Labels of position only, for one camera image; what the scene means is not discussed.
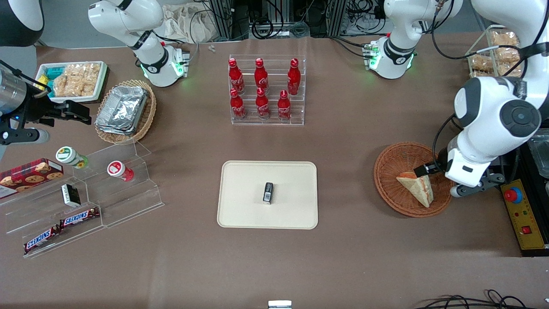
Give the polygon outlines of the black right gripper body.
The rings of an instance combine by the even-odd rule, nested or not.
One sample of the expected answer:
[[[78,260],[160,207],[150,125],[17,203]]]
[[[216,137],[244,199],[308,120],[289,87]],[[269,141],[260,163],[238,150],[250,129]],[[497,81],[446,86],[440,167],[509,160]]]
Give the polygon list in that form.
[[[60,105],[50,100],[48,96],[34,98],[27,93],[21,106],[16,110],[16,121],[39,122],[40,119],[62,119]]]

